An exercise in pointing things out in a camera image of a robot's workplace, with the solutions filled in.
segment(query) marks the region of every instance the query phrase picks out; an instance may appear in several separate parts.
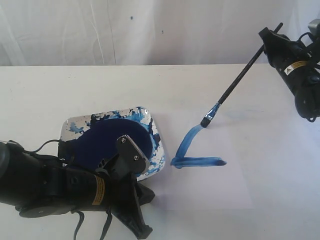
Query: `white backdrop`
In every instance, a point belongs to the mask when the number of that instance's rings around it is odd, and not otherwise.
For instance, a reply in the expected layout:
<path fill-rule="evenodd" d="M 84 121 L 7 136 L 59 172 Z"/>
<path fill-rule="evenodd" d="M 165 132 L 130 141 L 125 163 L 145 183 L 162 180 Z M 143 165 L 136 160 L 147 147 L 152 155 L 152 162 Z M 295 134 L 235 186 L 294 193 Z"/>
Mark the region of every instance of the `white backdrop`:
<path fill-rule="evenodd" d="M 0 0 L 0 66 L 246 63 L 264 27 L 315 18 L 319 0 Z"/>

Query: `paint palette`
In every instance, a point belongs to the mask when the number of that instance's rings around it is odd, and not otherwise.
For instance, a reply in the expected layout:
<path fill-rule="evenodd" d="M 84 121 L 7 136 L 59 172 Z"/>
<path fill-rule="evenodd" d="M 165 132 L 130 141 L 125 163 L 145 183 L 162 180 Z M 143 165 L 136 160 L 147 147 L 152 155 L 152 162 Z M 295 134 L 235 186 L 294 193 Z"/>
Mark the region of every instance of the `paint palette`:
<path fill-rule="evenodd" d="M 69 118 L 61 129 L 58 157 L 95 170 L 102 159 L 117 154 L 116 140 L 129 135 L 150 161 L 147 172 L 137 176 L 144 180 L 165 165 L 165 152 L 149 111 L 144 107 L 102 112 Z"/>

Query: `black strap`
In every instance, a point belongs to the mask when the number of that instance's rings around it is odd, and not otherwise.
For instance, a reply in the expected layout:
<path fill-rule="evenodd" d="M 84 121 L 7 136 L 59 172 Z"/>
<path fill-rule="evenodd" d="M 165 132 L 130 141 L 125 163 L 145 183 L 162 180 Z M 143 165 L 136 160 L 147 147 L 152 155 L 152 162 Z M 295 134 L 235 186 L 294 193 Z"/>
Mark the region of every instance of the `black strap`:
<path fill-rule="evenodd" d="M 79 217 L 80 217 L 80 218 L 79 218 L 79 222 L 78 222 L 78 224 L 77 224 L 77 226 L 76 226 L 76 228 L 75 228 L 75 230 L 74 230 L 73 240 L 76 240 L 77 234 L 78 234 L 78 232 L 79 232 L 79 229 L 80 229 L 82 223 L 83 223 L 84 220 L 85 220 L 85 215 L 84 215 L 84 213 L 83 213 L 82 211 L 76 211 L 75 213 L 79 214 Z"/>
<path fill-rule="evenodd" d="M 106 214 L 108 214 L 108 216 L 106 217 L 103 229 L 102 229 L 102 233 L 101 233 L 101 237 L 100 240 L 104 240 L 105 236 L 107 234 L 107 231 L 110 227 L 111 221 L 112 221 L 112 214 L 111 214 L 111 207 L 109 207 L 109 209 L 106 211 Z"/>
<path fill-rule="evenodd" d="M 75 211 L 75 213 L 79 214 L 79 222 L 74 230 L 74 234 L 73 234 L 73 240 L 76 240 L 77 238 L 77 234 L 79 232 L 79 229 L 82 225 L 82 223 L 84 222 L 85 220 L 85 215 L 82 211 Z M 111 224 L 111 221 L 112 221 L 112 214 L 111 214 L 111 207 L 108 208 L 108 210 L 106 211 L 106 214 L 108 215 L 106 217 L 106 220 L 105 220 L 105 223 L 104 223 L 104 226 L 103 226 L 103 229 L 102 229 L 102 233 L 101 233 L 101 237 L 100 237 L 100 240 L 104 240 L 105 239 L 105 236 L 108 232 L 108 229 L 110 227 L 110 224 Z"/>

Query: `white tabletop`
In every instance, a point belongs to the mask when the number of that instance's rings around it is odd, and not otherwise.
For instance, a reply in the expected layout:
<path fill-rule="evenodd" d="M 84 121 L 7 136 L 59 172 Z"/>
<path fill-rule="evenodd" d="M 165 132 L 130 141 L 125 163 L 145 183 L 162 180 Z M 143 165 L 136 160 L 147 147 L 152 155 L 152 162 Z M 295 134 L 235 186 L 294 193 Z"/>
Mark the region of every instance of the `white tabletop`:
<path fill-rule="evenodd" d="M 167 155 L 164 169 L 142 182 L 157 195 L 142 206 L 153 228 L 148 239 L 319 239 L 320 122 L 298 116 L 294 97 L 267 64 L 252 67 L 187 154 L 228 164 L 170 166 L 184 135 L 243 67 L 0 67 L 0 138 L 34 150 L 58 138 L 70 117 L 144 106 Z M 57 145 L 42 153 L 55 155 Z M 1 239 L 72 239 L 78 222 L 69 213 L 26 219 L 13 206 L 0 204 L 0 211 Z M 99 239 L 105 217 L 86 212 L 77 239 Z M 135 237 L 114 218 L 106 239 Z"/>

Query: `yellow warning label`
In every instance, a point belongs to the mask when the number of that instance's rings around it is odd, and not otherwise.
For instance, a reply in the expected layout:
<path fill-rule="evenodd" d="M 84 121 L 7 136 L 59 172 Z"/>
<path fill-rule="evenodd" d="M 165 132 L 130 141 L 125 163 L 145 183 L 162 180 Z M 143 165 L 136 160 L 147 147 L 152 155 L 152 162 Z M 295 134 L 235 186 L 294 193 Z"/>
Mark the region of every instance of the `yellow warning label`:
<path fill-rule="evenodd" d="M 287 66 L 284 69 L 284 73 L 288 76 L 295 69 L 306 66 L 306 65 L 307 65 L 307 61 L 296 61 L 295 63 L 292 63 L 291 65 Z"/>
<path fill-rule="evenodd" d="M 92 205 L 100 205 L 105 196 L 106 186 L 105 186 L 105 181 L 101 177 L 95 176 L 95 180 L 96 180 L 96 193 L 95 193 L 95 198 L 93 200 Z"/>

